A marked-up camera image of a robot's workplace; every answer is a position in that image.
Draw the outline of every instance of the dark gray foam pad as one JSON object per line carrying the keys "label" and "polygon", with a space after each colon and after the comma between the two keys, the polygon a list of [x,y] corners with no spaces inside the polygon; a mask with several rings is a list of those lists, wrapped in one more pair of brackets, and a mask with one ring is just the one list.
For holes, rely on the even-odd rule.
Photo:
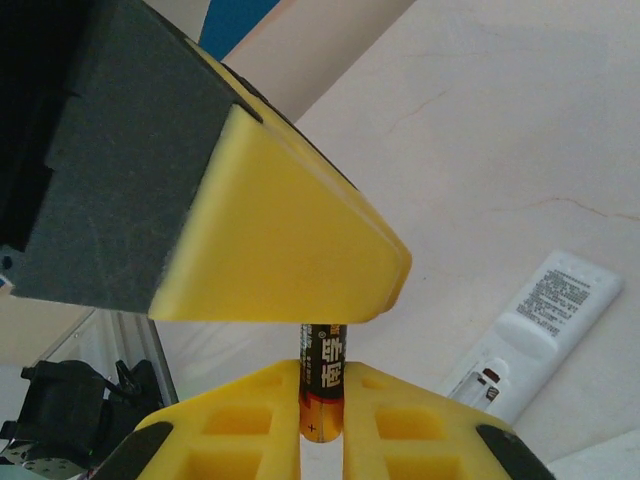
{"label": "dark gray foam pad", "polygon": [[0,273],[18,296],[146,312],[231,106],[259,117],[142,1],[97,4],[48,190]]}

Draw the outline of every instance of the aa battery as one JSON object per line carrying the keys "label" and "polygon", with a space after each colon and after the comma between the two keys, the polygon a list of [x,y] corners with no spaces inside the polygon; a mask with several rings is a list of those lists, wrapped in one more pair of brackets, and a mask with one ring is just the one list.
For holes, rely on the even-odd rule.
{"label": "aa battery", "polygon": [[300,431],[325,443],[342,433],[346,325],[300,329]]}

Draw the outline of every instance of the yellow foam pad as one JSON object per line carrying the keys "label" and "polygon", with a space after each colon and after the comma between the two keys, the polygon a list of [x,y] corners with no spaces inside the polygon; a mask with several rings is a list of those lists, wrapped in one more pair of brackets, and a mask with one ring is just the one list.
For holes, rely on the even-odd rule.
{"label": "yellow foam pad", "polygon": [[151,318],[347,324],[393,304],[409,252],[309,158],[232,108]]}
{"label": "yellow foam pad", "polygon": [[402,263],[399,265],[400,274],[398,281],[394,285],[394,290],[389,295],[385,310],[390,309],[396,302],[404,281],[411,268],[411,254],[402,243],[400,238],[382,218],[378,211],[367,201],[366,197],[350,184],[333,166],[327,163],[322,154],[310,144],[295,128],[292,128],[282,116],[273,108],[262,101],[262,99],[248,91],[223,65],[216,62],[213,57],[207,54],[202,48],[187,40],[206,61],[242,98],[260,114],[266,128],[278,135],[278,137],[291,149],[295,150],[302,161],[308,162],[313,167],[321,170],[323,175],[330,178],[335,188],[341,191],[341,195],[349,198],[352,205],[358,208],[363,216],[368,217],[372,223],[380,229],[400,250]]}
{"label": "yellow foam pad", "polygon": [[160,410],[173,430],[138,480],[300,478],[299,363],[277,363]]}
{"label": "yellow foam pad", "polygon": [[508,480],[477,434],[504,422],[362,363],[345,370],[347,480]]}

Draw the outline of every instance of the gripper jaw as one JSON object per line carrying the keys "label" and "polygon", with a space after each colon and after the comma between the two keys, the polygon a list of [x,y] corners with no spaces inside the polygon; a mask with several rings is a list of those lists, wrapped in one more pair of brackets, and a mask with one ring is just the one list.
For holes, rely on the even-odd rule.
{"label": "gripper jaw", "polygon": [[211,322],[361,323],[394,304],[411,264],[397,235],[145,2],[0,12],[0,275],[14,295]]}
{"label": "gripper jaw", "polygon": [[[300,479],[299,364],[147,417],[95,480]],[[362,363],[345,371],[347,480],[552,480],[501,420]]]}

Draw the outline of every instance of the white remote control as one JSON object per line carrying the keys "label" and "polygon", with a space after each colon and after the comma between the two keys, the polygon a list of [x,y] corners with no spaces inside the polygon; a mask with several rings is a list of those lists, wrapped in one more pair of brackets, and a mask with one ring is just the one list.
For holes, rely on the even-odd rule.
{"label": "white remote control", "polygon": [[513,423],[621,289],[620,276],[553,252],[438,393]]}

